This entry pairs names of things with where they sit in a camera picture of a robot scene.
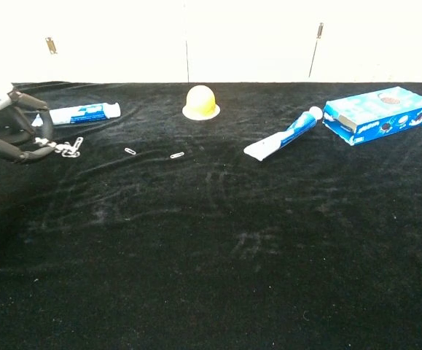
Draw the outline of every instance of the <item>black tablecloth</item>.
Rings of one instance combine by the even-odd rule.
[[[0,160],[0,349],[422,349],[422,127],[351,147],[322,124],[243,153],[330,99],[400,85],[18,85],[78,158]],[[124,148],[134,149],[129,155]],[[170,159],[170,155],[184,156]]]

